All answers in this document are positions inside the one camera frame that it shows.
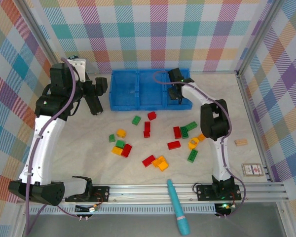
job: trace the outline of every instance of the small card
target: small card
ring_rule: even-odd
[[[245,176],[263,176],[261,164],[242,164],[242,171]]]

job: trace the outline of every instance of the cable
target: cable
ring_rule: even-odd
[[[98,205],[101,205],[103,203],[103,197],[102,197],[102,195],[100,193],[94,193],[93,196],[95,196],[95,194],[98,195],[98,196],[100,196],[101,202]]]
[[[66,211],[65,211],[64,209],[62,209],[60,206],[57,206],[57,207],[58,207],[59,210],[61,210],[61,211],[64,212],[65,214],[67,214],[67,215],[69,215],[69,216],[72,216],[72,217],[74,217],[74,218],[78,218],[78,219],[80,219],[78,216],[75,216],[75,215],[72,215],[72,214],[66,212]]]
[[[233,194],[233,192],[230,192],[230,193],[232,195],[232,200],[233,200],[232,205],[235,205],[235,194]]]
[[[156,74],[158,73],[168,73],[167,71],[157,71],[157,72],[154,72],[153,75],[152,75],[152,78],[153,80],[158,83],[158,84],[163,84],[163,85],[173,85],[173,84],[183,84],[183,85],[187,85],[191,88],[193,88],[194,90],[196,90],[198,93],[200,93],[202,96],[204,96],[207,100],[215,103],[222,111],[223,113],[225,114],[225,116],[227,117],[227,120],[228,120],[228,123],[229,123],[229,132],[227,135],[225,135],[223,138],[222,138],[222,141],[221,141],[221,145],[222,145],[222,162],[223,162],[223,166],[224,168],[227,170],[227,172],[236,180],[238,180],[241,185],[243,186],[243,198],[241,200],[241,203],[238,205],[238,208],[233,211],[232,213],[229,214],[230,215],[234,215],[234,213],[236,213],[239,208],[242,206],[242,204],[244,203],[245,199],[246,199],[246,186],[245,184],[242,182],[241,179],[239,179],[238,177],[236,177],[233,173],[231,173],[231,171],[227,168],[227,164],[226,164],[226,160],[225,160],[225,154],[224,154],[224,149],[223,149],[223,141],[225,138],[229,137],[229,135],[231,134],[231,131],[232,131],[232,125],[231,125],[231,120],[230,120],[230,117],[229,117],[229,114],[228,112],[225,110],[225,108],[220,104],[218,103],[216,100],[213,100],[212,98],[210,98],[209,96],[207,96],[203,91],[201,91],[199,88],[189,84],[189,83],[186,83],[186,82],[182,82],[182,81],[175,81],[175,82],[162,82],[162,81],[158,81],[156,79]]]
[[[74,70],[72,65],[68,62],[68,60],[66,58],[61,58],[61,60],[67,64],[67,66],[69,67],[72,79],[73,79],[73,89],[71,91],[70,97],[67,101],[67,103],[65,104],[65,106],[58,111],[53,117],[51,117],[45,124],[44,126],[41,128],[40,132],[38,133],[38,138],[35,140],[33,148],[32,148],[32,152],[30,154],[30,158],[29,158],[29,165],[28,165],[28,178],[27,178],[27,182],[26,182],[26,192],[25,192],[25,213],[26,213],[26,225],[25,225],[25,235],[28,235],[30,233],[30,231],[32,230],[32,227],[34,226],[39,213],[37,214],[37,216],[35,217],[32,225],[30,226],[30,184],[31,184],[31,172],[32,172],[32,166],[33,166],[33,159],[34,159],[34,155],[35,155],[35,151],[38,147],[38,143],[40,140],[40,137],[43,135],[45,129],[48,127],[48,125],[55,120],[72,102],[73,98],[74,98],[74,93],[75,93],[75,76],[74,76]]]

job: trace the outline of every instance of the green lego brick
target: green lego brick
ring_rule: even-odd
[[[115,144],[116,147],[118,148],[121,148],[121,149],[124,149],[125,147],[125,142],[121,141],[121,140],[118,140]]]
[[[197,127],[197,123],[196,122],[191,122],[188,125],[185,126],[187,131],[191,131],[192,129],[195,129]]]
[[[141,117],[139,117],[139,116],[136,115],[134,117],[133,121],[132,121],[132,124],[134,124],[134,125],[137,126],[139,124],[139,122],[140,122],[141,119],[142,119]]]
[[[188,133],[187,133],[187,128],[186,127],[180,127],[180,131],[181,131],[183,139],[188,138]]]
[[[111,134],[111,135],[109,136],[109,141],[110,141],[110,142],[115,142],[115,136],[114,136],[114,134]]]
[[[197,155],[198,151],[197,150],[192,150],[191,153],[189,154],[188,158],[187,158],[187,161],[193,163],[194,160],[195,160],[195,157]]]

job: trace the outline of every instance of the teal plastic handle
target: teal plastic handle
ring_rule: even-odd
[[[173,183],[171,179],[167,180],[167,185],[168,185],[168,192],[173,205],[173,209],[177,217],[179,231],[181,235],[187,236],[191,233],[191,231],[189,228],[188,221],[184,216],[176,189],[173,187]]]

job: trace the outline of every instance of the blue plastic bin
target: blue plastic bin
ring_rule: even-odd
[[[170,100],[167,88],[171,85],[156,83],[152,78],[156,71],[164,69],[113,70],[110,87],[111,110],[190,110],[192,103],[189,100],[183,99],[180,105],[178,100]],[[181,73],[184,78],[190,77],[189,69],[181,69]],[[156,79],[162,82],[170,81],[167,73],[157,74]]]

